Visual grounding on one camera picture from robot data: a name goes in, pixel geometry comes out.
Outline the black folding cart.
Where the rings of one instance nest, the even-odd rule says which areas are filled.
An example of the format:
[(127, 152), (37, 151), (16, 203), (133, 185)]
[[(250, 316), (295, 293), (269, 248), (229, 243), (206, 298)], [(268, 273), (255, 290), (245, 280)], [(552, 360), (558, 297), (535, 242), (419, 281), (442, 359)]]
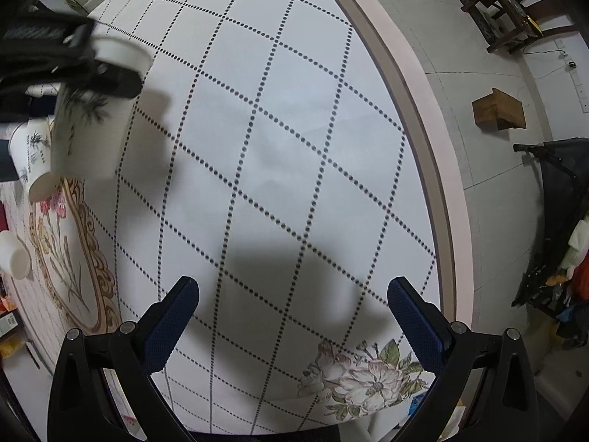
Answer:
[(582, 347), (588, 342), (588, 140), (515, 144), (513, 151), (540, 163), (543, 226), (512, 304), (541, 310), (557, 322), (566, 345)]

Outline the dark green cup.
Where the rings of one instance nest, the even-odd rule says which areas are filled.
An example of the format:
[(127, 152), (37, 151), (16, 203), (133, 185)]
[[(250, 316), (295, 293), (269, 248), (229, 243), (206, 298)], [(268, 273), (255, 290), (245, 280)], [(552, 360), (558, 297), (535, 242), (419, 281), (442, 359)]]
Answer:
[(9, 152), (9, 141), (0, 141), (0, 182), (8, 183), (19, 180), (19, 175), (14, 166)]

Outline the small wooden stool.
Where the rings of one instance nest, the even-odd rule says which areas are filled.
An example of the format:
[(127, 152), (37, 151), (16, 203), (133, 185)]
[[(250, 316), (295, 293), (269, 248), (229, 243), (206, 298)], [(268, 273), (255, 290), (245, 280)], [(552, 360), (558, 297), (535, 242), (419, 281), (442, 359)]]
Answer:
[(472, 108), (475, 125), (480, 128), (497, 131), (527, 128), (521, 101), (497, 88), (473, 101)]

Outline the plain white paper cup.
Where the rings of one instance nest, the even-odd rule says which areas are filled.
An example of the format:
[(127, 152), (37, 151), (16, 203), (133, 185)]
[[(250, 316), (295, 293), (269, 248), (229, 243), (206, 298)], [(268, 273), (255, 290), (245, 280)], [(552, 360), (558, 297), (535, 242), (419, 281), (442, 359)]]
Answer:
[(16, 280), (26, 278), (31, 269), (29, 252), (13, 232), (0, 232), (0, 266)]

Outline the white bamboo print paper cup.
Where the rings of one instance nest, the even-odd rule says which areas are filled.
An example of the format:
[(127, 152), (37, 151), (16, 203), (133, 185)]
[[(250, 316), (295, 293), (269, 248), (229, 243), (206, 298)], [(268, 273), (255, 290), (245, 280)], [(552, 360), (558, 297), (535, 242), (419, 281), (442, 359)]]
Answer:
[[(151, 55), (129, 40), (100, 36), (93, 49), (96, 61), (136, 70), (142, 83), (152, 65)], [(78, 179), (113, 177), (138, 96), (124, 99), (62, 84), (52, 132), (53, 172)]]

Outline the floral grid tablecloth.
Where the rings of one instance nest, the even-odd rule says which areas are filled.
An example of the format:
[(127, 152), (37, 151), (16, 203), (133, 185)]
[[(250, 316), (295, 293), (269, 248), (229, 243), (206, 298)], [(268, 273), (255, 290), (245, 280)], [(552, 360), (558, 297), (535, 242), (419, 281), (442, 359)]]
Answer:
[(93, 15), (152, 59), (100, 161), (114, 176), (38, 204), (1, 190), (31, 258), (7, 283), (29, 341), (5, 370), (37, 435), (66, 332), (113, 330), (192, 276), (199, 307), (155, 375), (188, 428), (387, 436), (433, 379), (388, 283), (449, 301), (416, 131), (359, 27), (335, 0), (103, 0)]

